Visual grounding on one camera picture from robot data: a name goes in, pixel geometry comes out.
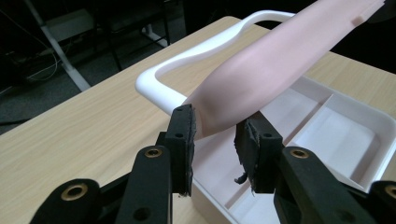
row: tray handle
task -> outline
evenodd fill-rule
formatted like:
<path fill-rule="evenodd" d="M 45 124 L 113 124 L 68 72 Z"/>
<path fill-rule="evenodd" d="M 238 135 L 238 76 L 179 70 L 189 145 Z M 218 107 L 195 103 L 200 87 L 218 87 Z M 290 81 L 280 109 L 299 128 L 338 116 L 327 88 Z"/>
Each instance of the tray handle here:
<path fill-rule="evenodd" d="M 165 73 L 185 65 L 209 57 L 216 52 L 230 46 L 250 25 L 259 21 L 286 21 L 294 13 L 273 10 L 262 10 L 251 14 L 227 30 L 214 35 L 206 41 L 188 49 L 162 63 L 154 65 L 144 71 L 136 80 L 136 90 L 158 106 L 166 114 L 183 104 L 187 99 L 183 94 L 162 84 L 158 78 Z"/>

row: dark background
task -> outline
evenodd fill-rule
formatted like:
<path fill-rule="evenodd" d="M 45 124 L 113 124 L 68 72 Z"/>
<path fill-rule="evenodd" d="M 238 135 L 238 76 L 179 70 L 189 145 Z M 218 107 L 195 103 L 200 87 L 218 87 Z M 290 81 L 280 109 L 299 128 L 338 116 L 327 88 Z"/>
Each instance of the dark background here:
<path fill-rule="evenodd" d="M 32 0 L 32 2 L 42 19 L 46 21 L 88 7 L 91 0 Z M 223 16 L 243 19 L 263 9 L 296 13 L 313 2 L 312 0 L 184 0 L 182 4 L 188 35 Z M 392 8 L 396 9 L 395 1 L 390 2 Z M 0 67 L 2 68 L 0 90 L 2 90 L 9 85 L 19 85 L 25 81 L 24 74 L 29 70 L 29 63 L 37 53 L 45 49 L 35 38 L 47 45 L 49 43 L 22 0 L 2 0 L 0 9 Z M 22 26 L 30 35 L 9 18 Z M 263 22 L 260 25 L 272 29 L 276 23 Z M 351 32 L 332 51 L 396 74 L 395 30 L 396 17 L 377 23 L 366 22 Z"/>

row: brass insert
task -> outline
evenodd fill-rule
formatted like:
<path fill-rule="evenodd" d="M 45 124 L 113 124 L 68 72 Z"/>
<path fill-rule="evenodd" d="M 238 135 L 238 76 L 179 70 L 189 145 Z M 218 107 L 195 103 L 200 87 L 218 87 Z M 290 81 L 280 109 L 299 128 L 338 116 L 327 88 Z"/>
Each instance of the brass insert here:
<path fill-rule="evenodd" d="M 392 198 L 396 199 L 396 186 L 387 185 L 385 187 L 385 192 Z"/>
<path fill-rule="evenodd" d="M 301 149 L 293 149 L 290 154 L 293 157 L 299 158 L 299 159 L 306 159 L 309 157 L 309 154 L 305 152 L 304 150 Z"/>
<path fill-rule="evenodd" d="M 88 186 L 84 183 L 71 185 L 62 192 L 61 198 L 64 201 L 74 201 L 84 196 L 88 191 Z"/>
<path fill-rule="evenodd" d="M 145 156 L 148 158 L 156 158 L 163 154 L 163 151 L 158 148 L 150 148 L 145 152 Z"/>

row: silicone arm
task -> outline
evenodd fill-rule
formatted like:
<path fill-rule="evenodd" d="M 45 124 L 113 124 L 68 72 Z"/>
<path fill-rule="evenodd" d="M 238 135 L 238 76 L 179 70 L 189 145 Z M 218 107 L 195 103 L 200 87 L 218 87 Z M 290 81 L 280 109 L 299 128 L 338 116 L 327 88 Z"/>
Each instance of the silicone arm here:
<path fill-rule="evenodd" d="M 226 130 L 270 103 L 382 5 L 319 0 L 221 64 L 184 102 L 195 107 L 195 139 Z"/>

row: gray carpet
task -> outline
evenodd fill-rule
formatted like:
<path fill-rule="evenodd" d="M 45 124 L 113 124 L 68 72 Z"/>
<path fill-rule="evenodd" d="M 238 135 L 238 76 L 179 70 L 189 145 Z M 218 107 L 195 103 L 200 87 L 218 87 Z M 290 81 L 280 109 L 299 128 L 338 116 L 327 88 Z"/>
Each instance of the gray carpet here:
<path fill-rule="evenodd" d="M 166 4 L 166 7 L 171 43 L 175 43 L 186 35 L 182 1 L 179 1 L 178 4 L 170 2 Z M 153 23 L 152 28 L 158 35 L 164 33 L 162 23 Z M 135 51 L 134 49 L 149 42 L 138 32 L 132 32 L 116 41 L 122 68 L 137 63 L 162 49 L 153 44 Z M 93 50 L 93 43 L 92 35 L 81 35 L 72 38 L 72 41 L 64 49 L 71 64 L 92 86 L 118 73 L 104 37 L 98 36 L 96 50 Z M 51 55 L 43 56 L 43 58 L 47 58 L 46 64 L 54 64 Z M 56 70 L 54 67 L 35 76 L 35 79 L 42 79 L 55 71 L 47 80 L 30 81 L 29 84 L 10 87 L 0 93 L 0 123 L 2 123 L 0 134 L 12 130 L 25 119 L 32 119 L 80 93 L 77 86 L 62 69 L 61 64 L 58 63 Z"/>

